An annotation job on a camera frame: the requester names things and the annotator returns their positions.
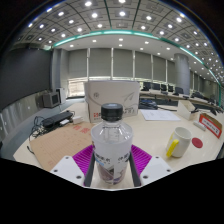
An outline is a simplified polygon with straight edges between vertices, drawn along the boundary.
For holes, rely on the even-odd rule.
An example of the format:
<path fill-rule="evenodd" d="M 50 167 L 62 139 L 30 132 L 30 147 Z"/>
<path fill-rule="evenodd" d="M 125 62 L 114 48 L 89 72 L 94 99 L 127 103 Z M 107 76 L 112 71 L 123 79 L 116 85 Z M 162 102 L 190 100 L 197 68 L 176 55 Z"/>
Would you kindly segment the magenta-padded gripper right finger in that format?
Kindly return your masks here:
<path fill-rule="evenodd" d="M 135 187 L 148 185 L 173 172 L 160 156 L 151 156 L 135 145 L 131 147 L 129 162 Z"/>

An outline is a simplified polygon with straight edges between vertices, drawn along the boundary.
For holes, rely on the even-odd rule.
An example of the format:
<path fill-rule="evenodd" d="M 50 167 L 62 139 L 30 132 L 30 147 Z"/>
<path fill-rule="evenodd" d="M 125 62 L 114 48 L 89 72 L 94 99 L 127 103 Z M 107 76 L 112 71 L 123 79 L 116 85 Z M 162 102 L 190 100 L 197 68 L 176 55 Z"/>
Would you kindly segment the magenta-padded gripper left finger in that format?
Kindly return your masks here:
<path fill-rule="evenodd" d="M 92 146 L 87 146 L 74 156 L 64 156 L 51 173 L 76 185 L 90 187 L 95 157 Z"/>

